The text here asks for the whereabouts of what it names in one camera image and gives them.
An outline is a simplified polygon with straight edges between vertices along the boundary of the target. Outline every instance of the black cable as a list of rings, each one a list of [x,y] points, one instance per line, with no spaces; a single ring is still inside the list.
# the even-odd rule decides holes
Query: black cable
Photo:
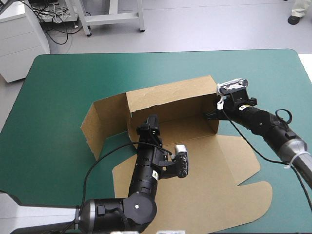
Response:
[[[121,210],[121,208],[117,207],[117,208],[113,208],[110,210],[105,210],[107,213],[112,213],[117,211],[119,213],[119,215],[121,216],[122,222],[125,225],[125,230],[130,230],[130,224],[127,220],[127,217],[125,215],[125,213]]]
[[[92,166],[89,168],[88,172],[86,173],[86,176],[84,178],[84,182],[83,182],[83,192],[82,192],[82,200],[81,200],[81,205],[80,205],[80,210],[79,210],[79,216],[81,215],[82,213],[82,210],[83,210],[83,206],[84,206],[84,203],[85,203],[85,198],[86,198],[86,187],[87,187],[87,180],[88,180],[88,177],[91,173],[91,171],[93,170],[93,168],[95,168],[96,165],[98,165],[104,158],[106,158],[108,155],[112,154],[113,152],[123,148],[123,147],[126,147],[126,146],[129,146],[129,145],[136,145],[136,144],[142,144],[142,145],[149,145],[149,146],[153,146],[155,148],[158,148],[160,150],[163,150],[167,153],[169,153],[169,155],[172,155],[172,153],[169,151],[169,150],[166,150],[158,145],[154,145],[154,144],[150,144],[150,143],[147,143],[147,142],[140,142],[140,141],[134,141],[134,142],[130,142],[130,143],[127,143],[127,144],[124,144],[124,145],[121,145],[121,146],[118,146],[117,148],[114,148],[113,150],[111,150],[110,152],[104,154],[102,157],[100,157],[98,159],[98,161],[96,161],[95,163],[92,164]],[[73,223],[75,222],[75,220],[73,220],[71,223],[68,224],[68,226],[61,232],[61,234],[64,234],[68,228],[73,225]]]
[[[238,133],[241,135],[241,137],[247,142],[247,144],[249,144],[249,146],[260,156],[262,157],[264,160],[268,161],[268,162],[271,162],[271,163],[277,163],[277,164],[284,164],[284,165],[287,165],[287,166],[290,166],[291,169],[294,171],[294,173],[296,174],[298,180],[299,180],[299,183],[303,189],[303,192],[307,198],[307,201],[308,201],[308,204],[309,204],[309,207],[311,209],[311,212],[312,212],[312,203],[311,203],[311,200],[310,200],[310,196],[307,192],[307,189],[306,187],[304,186],[304,183],[302,182],[302,179],[300,177],[300,174],[298,173],[297,169],[292,166],[292,165],[289,165],[288,163],[286,162],[282,162],[282,161],[274,161],[274,160],[270,160],[266,157],[264,157],[257,149],[255,149],[255,147],[253,145],[251,145],[251,143],[245,138],[245,136],[242,134],[242,132],[236,127],[236,125],[232,122],[232,120],[230,120],[230,118],[228,117],[228,115],[225,113],[224,109],[222,109],[223,111],[223,114],[224,116],[228,119],[228,121],[231,123],[231,125],[233,125],[233,127],[238,131]]]
[[[304,194],[306,195],[306,198],[307,198],[307,200],[308,200],[310,209],[311,209],[311,211],[312,211],[312,203],[311,203],[309,194],[308,194],[308,192],[307,192],[307,189],[306,189],[306,187],[304,186],[304,183],[302,182],[302,179],[301,179],[301,177],[300,177],[300,175],[299,175],[299,172],[297,171],[297,169],[296,169],[294,166],[291,166],[291,168],[292,168],[292,170],[295,172],[295,174],[296,174],[296,176],[297,176],[297,178],[298,178],[298,180],[299,180],[299,182],[300,182],[300,185],[301,185],[301,187],[302,187],[302,189],[303,189],[303,191],[304,191]]]
[[[59,42],[55,41],[47,31],[46,31],[45,33],[48,35],[48,37],[51,39],[51,41],[53,41],[55,44],[64,45],[64,44],[67,43],[67,41],[68,41],[68,31],[67,31],[66,24],[65,24],[65,22],[63,21],[63,19],[60,17],[60,15],[58,15],[57,13],[55,13],[55,12],[53,12],[53,11],[36,10],[36,9],[34,9],[33,7],[31,7],[30,5],[28,5],[28,4],[26,4],[25,2],[23,2],[22,0],[17,0],[17,1],[20,1],[21,3],[23,3],[24,5],[26,5],[29,9],[31,9],[31,11],[35,14],[35,16],[37,17],[37,19],[38,19],[41,23],[45,22],[44,19],[41,17],[41,15],[43,14],[43,12],[49,12],[49,13],[55,14],[55,17],[58,17],[58,18],[61,20],[61,22],[63,23],[64,27],[65,27],[65,31],[66,31],[66,40],[65,40],[65,42],[59,43]]]

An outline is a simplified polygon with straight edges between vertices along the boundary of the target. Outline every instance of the cardboard box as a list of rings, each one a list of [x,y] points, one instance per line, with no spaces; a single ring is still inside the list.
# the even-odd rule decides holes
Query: cardboard box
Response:
[[[82,124],[90,149],[98,158],[107,137],[136,127],[149,114],[159,117],[164,148],[177,143],[189,151],[190,171],[184,179],[158,183],[155,220],[144,233],[186,230],[210,233],[251,222],[269,208],[267,182],[238,186],[260,170],[249,146],[234,136],[218,136],[218,121],[205,120],[214,109],[216,83],[211,76],[135,90],[94,102]],[[126,197],[136,156],[113,170],[116,197]]]

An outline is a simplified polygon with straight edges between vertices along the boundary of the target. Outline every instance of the green table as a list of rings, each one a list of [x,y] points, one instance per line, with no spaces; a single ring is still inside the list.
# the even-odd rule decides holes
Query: green table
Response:
[[[0,189],[23,203],[79,204],[84,175],[95,160],[80,130],[91,103],[208,74],[216,82],[247,78],[259,108],[290,109],[291,127],[312,146],[312,85],[295,51],[43,55],[34,61],[0,134]],[[265,156],[277,159],[260,137],[242,131]],[[237,135],[226,122],[219,134]],[[111,137],[104,151],[127,141],[127,133]],[[112,168],[133,154],[133,147],[124,148],[95,168],[87,198],[113,197]],[[261,171],[245,183],[270,182],[271,207],[259,220],[226,231],[311,232],[312,215],[294,173],[259,161]]]

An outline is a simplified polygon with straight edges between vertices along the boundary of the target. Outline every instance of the gray floor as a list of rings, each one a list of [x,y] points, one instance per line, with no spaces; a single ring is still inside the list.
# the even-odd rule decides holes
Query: gray floor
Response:
[[[137,8],[136,0],[119,0],[119,11]],[[294,0],[144,0],[146,32],[138,23],[81,30],[65,45],[49,41],[51,53],[113,53],[291,48],[312,53],[312,10],[292,26],[287,23]],[[107,12],[108,1],[85,0],[93,15]],[[62,42],[64,34],[53,33]],[[0,131],[23,81],[0,80]]]

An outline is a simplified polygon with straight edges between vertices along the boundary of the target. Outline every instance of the black shoe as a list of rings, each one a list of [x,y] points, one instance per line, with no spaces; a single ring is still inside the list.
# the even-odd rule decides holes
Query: black shoe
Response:
[[[298,24],[299,21],[300,21],[300,17],[297,17],[297,16],[289,16],[288,18],[288,23],[292,24],[292,25],[295,25],[295,24]]]

